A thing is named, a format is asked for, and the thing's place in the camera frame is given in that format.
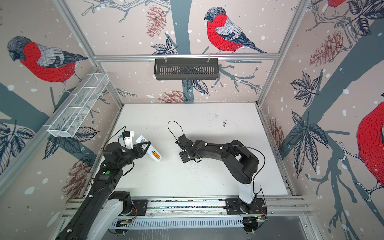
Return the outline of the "white remote control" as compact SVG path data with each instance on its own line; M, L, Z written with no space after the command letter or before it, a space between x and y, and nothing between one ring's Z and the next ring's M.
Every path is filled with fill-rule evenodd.
M136 143L139 144L139 143L144 143L147 141L148 140L143 135L140 135L137 138ZM160 161L162 160L162 155L160 154L160 152L158 150L156 150L156 148L152 144L150 144L150 145L144 144L144 145L142 145L142 149L147 150L146 155L148 155L156 163L160 163Z

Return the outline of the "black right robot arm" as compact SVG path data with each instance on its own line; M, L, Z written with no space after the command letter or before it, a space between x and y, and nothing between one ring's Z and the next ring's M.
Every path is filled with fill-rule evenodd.
M257 204L255 178L262 170L260 160L251 152L253 148L244 146L240 141L233 140L227 144L212 144L203 140L191 141L186 135L176 140L182 150L179 155L184 164L199 163L204 159L213 159L224 163L231 176L239 183L239 196L226 199L228 215L264 214L263 205Z

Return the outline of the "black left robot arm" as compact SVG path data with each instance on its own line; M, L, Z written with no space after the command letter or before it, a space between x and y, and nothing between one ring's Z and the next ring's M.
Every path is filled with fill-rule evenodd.
M145 216L147 200L134 201L130 192L116 191L124 176L123 168L133 165L147 153L150 142L134 144L131 149L113 142L103 151L105 160L97 172L87 197L56 237L58 240L100 240L119 216Z

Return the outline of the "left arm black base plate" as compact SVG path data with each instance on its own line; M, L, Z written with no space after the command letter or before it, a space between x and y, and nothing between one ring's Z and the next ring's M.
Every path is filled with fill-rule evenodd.
M123 210L120 216L145 216L148 200L131 200L130 203L123 201Z

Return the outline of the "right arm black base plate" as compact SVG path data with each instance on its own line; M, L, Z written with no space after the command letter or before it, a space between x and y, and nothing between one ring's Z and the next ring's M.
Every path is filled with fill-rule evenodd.
M224 208L228 215L265 215L267 213L265 200L255 198L247 204L239 198L225 199Z

